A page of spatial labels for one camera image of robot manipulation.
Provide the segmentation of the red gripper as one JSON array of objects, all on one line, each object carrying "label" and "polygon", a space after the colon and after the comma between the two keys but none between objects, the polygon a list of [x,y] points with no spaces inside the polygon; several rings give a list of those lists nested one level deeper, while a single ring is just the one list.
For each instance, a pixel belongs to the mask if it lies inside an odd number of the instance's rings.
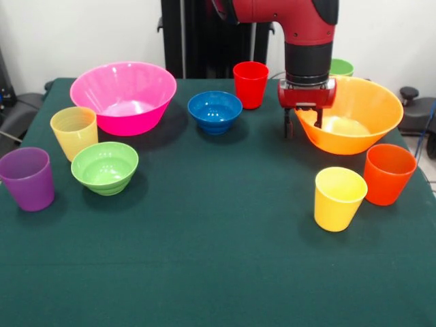
[{"label": "red gripper", "polygon": [[329,78],[319,85],[298,86],[286,79],[279,79],[278,98],[284,109],[284,137],[292,138],[293,123],[290,108],[307,108],[316,112],[314,126],[322,128],[323,109],[331,108],[337,92],[337,79]]}]

